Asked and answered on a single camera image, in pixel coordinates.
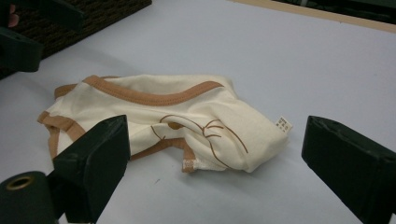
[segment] brown woven mat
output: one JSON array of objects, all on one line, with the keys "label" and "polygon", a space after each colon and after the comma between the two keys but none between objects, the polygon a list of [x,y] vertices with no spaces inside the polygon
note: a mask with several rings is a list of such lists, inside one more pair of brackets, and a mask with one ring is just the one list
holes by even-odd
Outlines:
[{"label": "brown woven mat", "polygon": [[[92,35],[112,23],[151,5],[151,0],[64,0],[84,12],[83,30],[80,34],[48,21],[37,11],[18,8],[20,23],[12,30],[44,44],[43,59]],[[0,67],[0,79],[15,73]]]}]

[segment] white tabletop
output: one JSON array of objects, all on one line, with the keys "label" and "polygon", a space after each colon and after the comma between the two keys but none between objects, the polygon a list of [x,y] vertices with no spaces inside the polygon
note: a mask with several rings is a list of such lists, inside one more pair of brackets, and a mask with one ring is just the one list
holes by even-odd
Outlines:
[{"label": "white tabletop", "polygon": [[302,160],[306,119],[396,149],[395,34],[226,0],[153,1],[38,72],[0,80],[0,180],[51,172],[37,116],[56,87],[92,74],[226,76],[240,99],[294,125],[286,150],[251,174],[183,174],[176,148],[130,162],[98,223],[360,223]]}]

